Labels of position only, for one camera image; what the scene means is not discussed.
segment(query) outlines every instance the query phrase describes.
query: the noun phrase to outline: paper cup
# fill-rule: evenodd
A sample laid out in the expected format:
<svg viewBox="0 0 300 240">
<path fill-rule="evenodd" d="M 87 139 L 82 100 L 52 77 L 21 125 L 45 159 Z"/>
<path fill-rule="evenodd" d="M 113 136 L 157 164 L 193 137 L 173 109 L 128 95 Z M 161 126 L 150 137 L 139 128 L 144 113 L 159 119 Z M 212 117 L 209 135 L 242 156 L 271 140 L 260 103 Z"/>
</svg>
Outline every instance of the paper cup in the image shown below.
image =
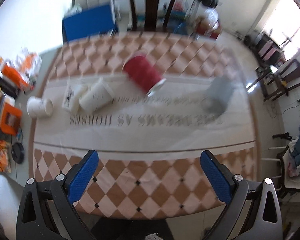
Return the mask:
<svg viewBox="0 0 300 240">
<path fill-rule="evenodd" d="M 87 114 L 91 114 L 111 102 L 113 98 L 114 93 L 111 88 L 100 79 L 79 99 L 79 104 Z"/>
<path fill-rule="evenodd" d="M 81 84 L 68 84 L 62 102 L 62 109 L 76 114 L 79 110 L 79 99 L 87 90 L 87 87 Z"/>
<path fill-rule="evenodd" d="M 53 104 L 50 99 L 30 97 L 27 102 L 27 112 L 31 118 L 50 117 Z"/>
</svg>

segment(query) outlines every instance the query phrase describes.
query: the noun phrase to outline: orange bottle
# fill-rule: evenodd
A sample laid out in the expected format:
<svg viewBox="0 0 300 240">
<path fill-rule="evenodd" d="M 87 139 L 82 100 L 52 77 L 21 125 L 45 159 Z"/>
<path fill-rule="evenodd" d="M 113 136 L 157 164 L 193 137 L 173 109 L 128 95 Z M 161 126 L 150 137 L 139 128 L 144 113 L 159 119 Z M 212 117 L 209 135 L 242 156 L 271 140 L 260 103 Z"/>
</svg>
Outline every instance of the orange bottle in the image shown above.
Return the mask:
<svg viewBox="0 0 300 240">
<path fill-rule="evenodd" d="M 15 68 L 9 66 L 9 61 L 4 61 L 2 57 L 0 57 L 0 71 L 2 75 L 15 83 L 18 88 L 24 90 L 29 86 L 29 84 L 22 78 L 20 73 Z"/>
</svg>

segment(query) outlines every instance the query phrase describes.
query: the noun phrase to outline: checkered tablecloth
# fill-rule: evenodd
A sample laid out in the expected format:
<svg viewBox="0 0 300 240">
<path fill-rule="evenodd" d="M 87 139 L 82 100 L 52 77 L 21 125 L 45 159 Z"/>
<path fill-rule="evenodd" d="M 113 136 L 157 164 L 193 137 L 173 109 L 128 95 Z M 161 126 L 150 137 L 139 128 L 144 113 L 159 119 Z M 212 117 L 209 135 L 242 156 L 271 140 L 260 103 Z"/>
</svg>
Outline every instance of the checkered tablecloth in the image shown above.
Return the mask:
<svg viewBox="0 0 300 240">
<path fill-rule="evenodd" d="M 204 77 L 225 74 L 237 79 L 241 71 L 227 49 L 209 41 L 164 33 L 128 33 L 66 44 L 52 63 L 48 80 L 121 72 L 126 60 L 137 50 L 145 51 L 161 73 Z M 33 149 L 30 173 L 37 181 L 67 173 L 81 160 L 61 150 L 48 151 L 44 146 L 34 145 Z M 232 173 L 256 179 L 256 147 L 216 158 Z M 102 217 L 161 219 L 202 212 L 221 204 L 200 167 L 199 158 L 154 161 L 100 158 L 93 178 L 74 206 L 78 211 Z"/>
</svg>

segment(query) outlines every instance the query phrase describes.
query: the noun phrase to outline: floor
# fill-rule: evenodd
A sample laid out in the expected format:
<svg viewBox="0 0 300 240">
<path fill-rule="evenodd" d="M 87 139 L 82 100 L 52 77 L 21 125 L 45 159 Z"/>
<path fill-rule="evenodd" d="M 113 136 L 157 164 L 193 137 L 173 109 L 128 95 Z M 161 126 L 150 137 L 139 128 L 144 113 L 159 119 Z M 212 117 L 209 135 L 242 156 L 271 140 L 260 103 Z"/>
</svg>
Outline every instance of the floor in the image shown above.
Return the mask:
<svg viewBox="0 0 300 240">
<path fill-rule="evenodd" d="M 42 52 L 61 45 L 61 18 L 70 2 L 71 0 L 6 0 L 0 8 L 0 55 L 14 57 L 22 46 Z M 126 30 L 128 21 L 129 18 L 124 15 L 119 22 L 121 31 Z M 256 79 L 254 70 L 258 65 L 251 52 L 226 32 L 223 32 L 218 38 L 218 43 L 233 49 L 247 82 L 253 82 Z M 268 148 L 282 146 L 283 143 L 280 140 L 272 139 L 273 134 L 283 132 L 281 116 L 275 116 L 273 113 L 276 109 L 279 110 L 279 107 L 263 103 L 259 87 L 256 87 L 249 97 L 257 115 L 261 155 L 262 157 L 275 157 L 277 152 L 270 152 Z M 277 172 L 274 163 L 261 164 L 262 178 L 277 175 Z M 0 174 L 0 222 L 10 240 L 15 239 L 15 224 L 21 194 L 22 187 L 20 185 Z M 245 205 L 239 223 L 231 236 L 238 234 L 248 208 L 249 203 Z M 223 206 L 194 215 L 167 219 L 167 222 L 175 240 L 200 240 L 205 229 L 213 225 L 222 209 Z M 83 214 L 82 219 L 91 228 L 98 218 Z"/>
</svg>

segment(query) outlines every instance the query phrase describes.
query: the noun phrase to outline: silver bolt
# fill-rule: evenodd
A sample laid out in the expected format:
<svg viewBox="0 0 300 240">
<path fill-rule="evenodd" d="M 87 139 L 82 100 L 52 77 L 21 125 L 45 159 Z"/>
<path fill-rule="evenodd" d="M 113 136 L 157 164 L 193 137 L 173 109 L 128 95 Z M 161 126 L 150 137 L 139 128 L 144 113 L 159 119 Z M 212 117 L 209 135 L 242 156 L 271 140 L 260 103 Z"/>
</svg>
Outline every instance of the silver bolt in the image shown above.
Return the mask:
<svg viewBox="0 0 300 240">
<path fill-rule="evenodd" d="M 58 176 L 57 176 L 57 180 L 63 180 L 65 178 L 65 176 L 63 175 L 63 174 L 59 174 Z"/>
<path fill-rule="evenodd" d="M 269 178 L 265 178 L 265 183 L 270 185 L 272 184 L 272 180 Z"/>
<path fill-rule="evenodd" d="M 238 181 L 243 180 L 243 177 L 242 177 L 241 175 L 239 175 L 239 174 L 236 174 L 236 175 L 234 176 L 234 178 L 235 178 L 236 180 L 238 180 Z"/>
<path fill-rule="evenodd" d="M 32 183 L 34 183 L 34 178 L 30 178 L 30 179 L 28 179 L 28 180 L 27 180 L 27 183 L 28 183 L 28 184 L 32 184 Z"/>
</svg>

